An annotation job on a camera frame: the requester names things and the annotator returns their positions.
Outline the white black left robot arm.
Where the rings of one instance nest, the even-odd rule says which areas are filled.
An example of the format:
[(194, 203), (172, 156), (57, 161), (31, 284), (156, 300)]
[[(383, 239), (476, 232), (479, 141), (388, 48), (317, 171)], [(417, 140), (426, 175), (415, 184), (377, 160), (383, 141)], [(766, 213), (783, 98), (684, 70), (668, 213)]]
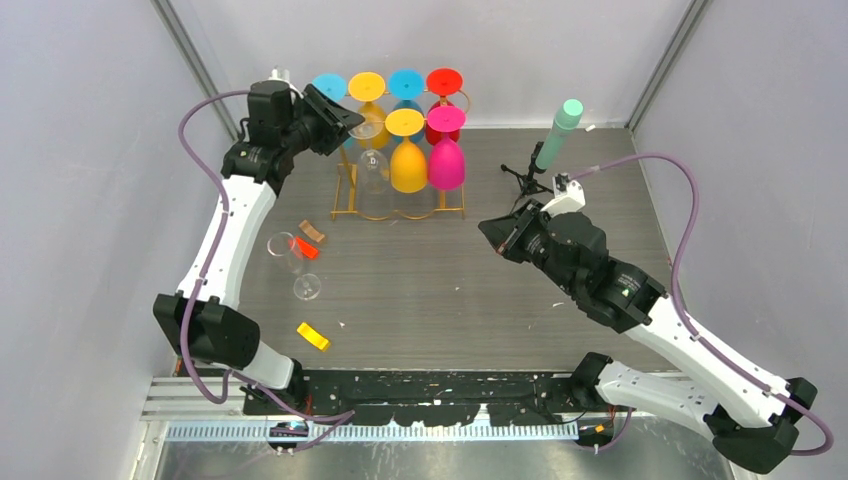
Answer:
[(270, 403), (293, 414), (307, 398), (305, 385), (294, 379), (299, 364), (264, 343), (259, 325), (239, 312), (242, 281), (295, 157), (334, 153), (365, 119), (312, 84), (297, 89), (263, 80), (244, 95), (248, 114), (221, 169), (189, 154), (213, 181), (218, 203), (195, 260), (175, 293), (156, 297), (153, 315), (186, 368), (196, 361), (229, 368), (269, 387)]

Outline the clear wine glass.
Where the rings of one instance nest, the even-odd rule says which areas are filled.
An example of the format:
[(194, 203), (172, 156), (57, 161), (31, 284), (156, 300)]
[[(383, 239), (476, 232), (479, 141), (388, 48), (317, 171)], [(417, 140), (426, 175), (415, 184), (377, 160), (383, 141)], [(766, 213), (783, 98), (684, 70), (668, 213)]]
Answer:
[[(350, 144), (359, 142), (351, 136)], [(381, 150), (364, 149), (357, 166), (360, 187), (368, 194), (382, 194), (389, 186), (389, 161)]]
[(293, 276), (292, 291), (296, 298), (311, 301), (319, 296), (321, 280), (307, 271), (306, 256), (296, 236), (289, 232), (275, 233), (268, 239), (266, 248), (276, 263)]

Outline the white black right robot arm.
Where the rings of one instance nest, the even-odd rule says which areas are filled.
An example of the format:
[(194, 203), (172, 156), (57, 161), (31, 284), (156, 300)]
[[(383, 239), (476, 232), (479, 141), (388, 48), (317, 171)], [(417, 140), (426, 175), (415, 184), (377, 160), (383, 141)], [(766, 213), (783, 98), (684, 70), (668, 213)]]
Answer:
[(661, 283), (609, 254), (605, 232), (587, 216), (550, 216), (530, 200), (478, 228), (498, 255), (533, 264), (589, 319), (650, 348), (688, 377), (671, 381), (590, 352), (572, 374), (577, 406), (591, 411), (606, 402), (663, 417), (758, 474), (790, 456), (799, 410), (811, 407), (816, 387), (769, 372), (690, 316), (679, 316)]

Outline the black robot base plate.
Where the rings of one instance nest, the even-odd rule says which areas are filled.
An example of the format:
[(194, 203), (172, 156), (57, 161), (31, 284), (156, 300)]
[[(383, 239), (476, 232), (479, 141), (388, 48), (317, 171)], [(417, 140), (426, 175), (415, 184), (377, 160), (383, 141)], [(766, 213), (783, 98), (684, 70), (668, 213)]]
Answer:
[(284, 389), (249, 385), (247, 415), (290, 414), (319, 425), (494, 427), (577, 424), (610, 435), (632, 415), (572, 380), (548, 371), (298, 370)]

